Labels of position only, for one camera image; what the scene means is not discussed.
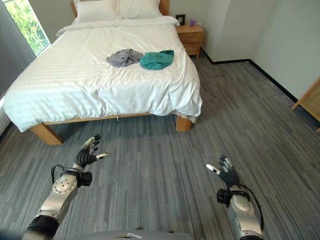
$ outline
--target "gray shirt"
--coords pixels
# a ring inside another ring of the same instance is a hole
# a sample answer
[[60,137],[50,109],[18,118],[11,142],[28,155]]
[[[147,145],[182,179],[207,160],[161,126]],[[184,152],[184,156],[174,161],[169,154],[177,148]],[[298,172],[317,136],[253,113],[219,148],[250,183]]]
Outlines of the gray shirt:
[[113,53],[111,56],[107,57],[106,60],[112,66],[115,67],[126,67],[131,64],[136,64],[143,57],[143,53],[132,50],[132,49],[122,49]]

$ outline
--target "clothing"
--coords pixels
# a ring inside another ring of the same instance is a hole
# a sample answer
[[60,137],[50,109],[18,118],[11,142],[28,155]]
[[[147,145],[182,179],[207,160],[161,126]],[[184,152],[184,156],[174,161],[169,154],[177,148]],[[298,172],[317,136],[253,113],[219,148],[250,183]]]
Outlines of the clothing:
[[132,49],[122,49],[113,53],[111,56],[107,57],[106,60],[115,67],[126,67],[131,64],[136,64],[142,58],[143,53],[132,50]]
[[173,50],[147,52],[140,59],[140,66],[145,69],[160,70],[172,64],[175,53]]

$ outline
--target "window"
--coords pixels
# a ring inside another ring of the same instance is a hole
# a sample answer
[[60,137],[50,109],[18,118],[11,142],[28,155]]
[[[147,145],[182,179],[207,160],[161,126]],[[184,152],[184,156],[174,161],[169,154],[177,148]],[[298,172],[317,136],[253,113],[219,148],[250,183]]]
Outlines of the window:
[[36,56],[51,45],[28,0],[2,1]]

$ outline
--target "black baseboard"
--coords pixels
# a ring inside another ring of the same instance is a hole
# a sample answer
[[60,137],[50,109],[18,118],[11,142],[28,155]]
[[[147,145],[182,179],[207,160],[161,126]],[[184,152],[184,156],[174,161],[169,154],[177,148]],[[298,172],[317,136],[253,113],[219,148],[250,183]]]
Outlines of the black baseboard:
[[202,52],[203,52],[203,54],[205,55],[205,57],[209,60],[209,62],[213,65],[213,64],[215,64],[213,61],[212,61],[212,59],[209,57],[209,55],[206,53],[206,51],[202,48],[202,47],[200,47],[200,49],[202,50]]
[[237,60],[228,60],[228,61],[212,61],[212,59],[209,57],[209,55],[206,53],[206,51],[202,47],[201,47],[201,50],[212,65],[249,62],[251,60],[248,58],[248,59],[237,59]]
[[280,89],[285,95],[287,95],[293,102],[296,103],[298,101],[298,99],[295,96],[293,96],[287,89],[285,89],[280,83],[278,83],[272,76],[266,73],[254,61],[250,59],[249,63],[251,63],[260,73],[262,73],[267,79],[269,79],[274,85],[276,85],[277,88]]
[[240,63],[240,62],[249,62],[254,66],[260,73],[262,73],[267,79],[269,79],[274,85],[277,86],[278,89],[280,89],[285,95],[287,95],[294,103],[298,101],[298,99],[293,96],[287,89],[285,89],[280,83],[278,83],[272,76],[270,76],[266,71],[264,71],[261,67],[259,67],[254,61],[251,59],[239,59],[239,60],[229,60],[229,61],[212,61],[212,59],[209,57],[209,55],[206,53],[206,51],[201,48],[206,58],[210,61],[212,65],[217,64],[231,64],[231,63]]
[[212,65],[218,65],[218,64],[233,64],[233,63],[243,63],[243,62],[249,62],[250,59],[237,59],[237,60],[228,60],[228,61],[214,61]]
[[9,129],[13,126],[13,122],[10,121],[10,123],[8,124],[8,126],[6,126],[6,128],[3,130],[3,132],[0,134],[0,142],[5,138],[5,136],[7,135]]

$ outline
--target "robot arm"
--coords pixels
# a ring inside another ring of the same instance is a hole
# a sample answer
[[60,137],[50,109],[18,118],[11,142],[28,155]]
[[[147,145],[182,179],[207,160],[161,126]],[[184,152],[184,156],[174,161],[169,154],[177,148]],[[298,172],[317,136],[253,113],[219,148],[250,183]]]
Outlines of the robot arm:
[[220,189],[217,193],[217,201],[225,204],[228,208],[228,215],[231,220],[236,240],[264,240],[264,222],[261,214],[261,226],[255,215],[254,207],[250,203],[250,196],[245,191],[246,186],[240,184],[240,179],[230,160],[221,156],[219,161],[220,169],[207,164],[206,167],[222,179],[227,189]]
[[110,153],[93,155],[98,150],[99,135],[89,138],[80,149],[72,167],[64,169],[60,177],[54,179],[54,166],[52,173],[52,192],[46,198],[33,221],[28,226],[22,240],[49,240],[52,239],[64,220],[72,200],[81,186],[89,186],[92,181],[91,172],[84,172],[84,168],[97,161],[110,157]]

